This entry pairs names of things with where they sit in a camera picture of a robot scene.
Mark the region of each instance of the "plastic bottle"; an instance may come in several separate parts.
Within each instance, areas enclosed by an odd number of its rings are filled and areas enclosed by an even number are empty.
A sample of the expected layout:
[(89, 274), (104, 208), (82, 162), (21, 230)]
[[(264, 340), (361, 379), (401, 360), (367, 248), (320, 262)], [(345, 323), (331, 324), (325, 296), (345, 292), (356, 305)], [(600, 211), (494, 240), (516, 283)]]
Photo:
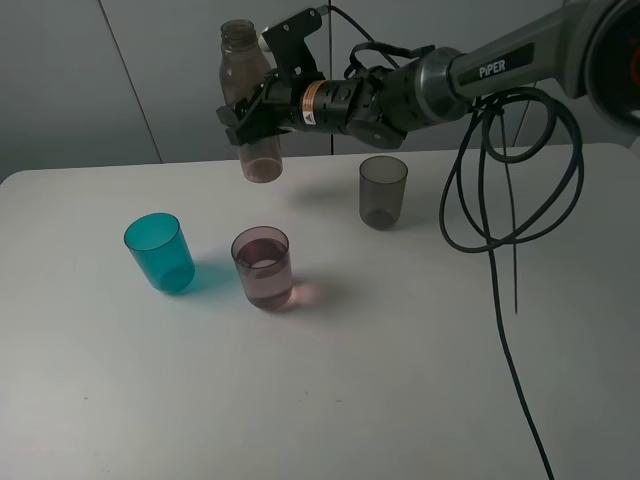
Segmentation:
[[(251, 98), (271, 70), (258, 46), (256, 30), (249, 20), (232, 20), (221, 27), (222, 64), (220, 84), (227, 105)], [(271, 182), (282, 173), (280, 138), (269, 137), (238, 147), (240, 165), (247, 180)]]

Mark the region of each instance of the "orange label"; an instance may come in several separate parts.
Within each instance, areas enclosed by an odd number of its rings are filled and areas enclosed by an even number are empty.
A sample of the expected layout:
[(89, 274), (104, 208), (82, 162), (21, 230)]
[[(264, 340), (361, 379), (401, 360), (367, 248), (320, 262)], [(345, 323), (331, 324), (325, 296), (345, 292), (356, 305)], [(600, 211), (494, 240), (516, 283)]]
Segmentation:
[(313, 115), (313, 100), (316, 98), (316, 92), (320, 88), (320, 85), (324, 82), (325, 80), (311, 82), (302, 96), (302, 119), (307, 125), (316, 124), (316, 118)]

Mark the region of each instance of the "plastic cup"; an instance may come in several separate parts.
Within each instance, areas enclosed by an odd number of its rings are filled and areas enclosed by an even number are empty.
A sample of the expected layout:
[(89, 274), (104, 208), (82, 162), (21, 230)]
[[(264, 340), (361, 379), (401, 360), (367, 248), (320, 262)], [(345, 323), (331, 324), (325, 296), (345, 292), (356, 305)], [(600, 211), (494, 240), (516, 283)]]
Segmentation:
[(293, 290), (289, 239), (277, 228), (254, 227), (233, 241), (231, 256), (247, 299), (256, 307), (275, 310)]
[(180, 222), (168, 213), (152, 213), (133, 222), (124, 243), (149, 283), (164, 293), (184, 289), (195, 273)]
[(360, 218), (376, 230), (398, 221), (409, 169), (395, 157), (367, 158), (360, 164)]

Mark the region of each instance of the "white table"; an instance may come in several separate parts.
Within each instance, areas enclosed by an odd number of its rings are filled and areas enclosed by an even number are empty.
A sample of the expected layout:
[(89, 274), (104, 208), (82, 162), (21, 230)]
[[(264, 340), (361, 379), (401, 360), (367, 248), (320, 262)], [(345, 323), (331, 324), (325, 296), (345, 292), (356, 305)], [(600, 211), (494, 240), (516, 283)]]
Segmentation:
[[(568, 154), (548, 147), (513, 170), (520, 218)], [(9, 178), (0, 479), (544, 478), (500, 349), (487, 257), (451, 249), (437, 225), (455, 153), (398, 156), (410, 172), (393, 232), (359, 220), (364, 155), (287, 159), (267, 185), (236, 162)], [(635, 480), (640, 160), (613, 145), (585, 157), (574, 214), (520, 250), (518, 316), (510, 251), (499, 255), (505, 322), (557, 478)], [(501, 167), (487, 187), (504, 231)], [(451, 206), (451, 229), (478, 244)], [(153, 290), (123, 245), (153, 211), (182, 223), (199, 264), (188, 294)], [(252, 307), (230, 259), (235, 236), (260, 224), (291, 240), (306, 304), (286, 314)]]

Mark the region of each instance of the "robotic arm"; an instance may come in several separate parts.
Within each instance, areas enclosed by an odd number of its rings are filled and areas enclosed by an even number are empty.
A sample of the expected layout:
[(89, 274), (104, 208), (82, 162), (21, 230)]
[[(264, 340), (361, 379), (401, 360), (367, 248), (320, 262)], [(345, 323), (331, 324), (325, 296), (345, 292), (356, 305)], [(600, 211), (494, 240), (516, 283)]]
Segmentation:
[[(326, 80), (304, 42), (329, 9), (307, 8), (263, 32), (277, 68), (253, 98), (218, 109), (233, 145), (299, 130), (398, 148), (408, 132), (460, 119), (475, 98), (546, 78), (570, 98), (588, 94), (605, 118), (640, 135), (640, 0), (570, 1), (468, 54), (363, 43), (345, 80)], [(412, 61), (366, 69), (361, 50)]]

